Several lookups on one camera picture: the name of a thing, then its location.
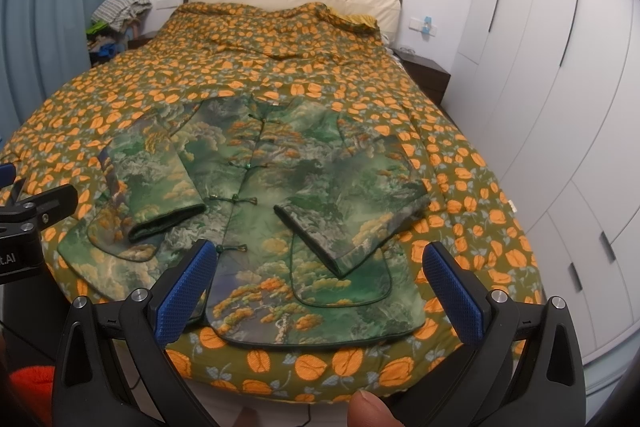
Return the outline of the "red sleeve forearm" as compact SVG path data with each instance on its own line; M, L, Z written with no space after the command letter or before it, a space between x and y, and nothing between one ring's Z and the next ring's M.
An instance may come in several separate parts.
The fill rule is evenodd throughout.
M41 425L52 427L54 367L36 365L17 369L9 375L9 383L18 403L26 407Z

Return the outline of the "right hand thumb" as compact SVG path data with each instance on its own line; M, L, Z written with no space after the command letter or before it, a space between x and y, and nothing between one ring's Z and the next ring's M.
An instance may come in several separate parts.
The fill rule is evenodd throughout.
M402 424L376 395L359 390L349 401L347 426L402 427Z

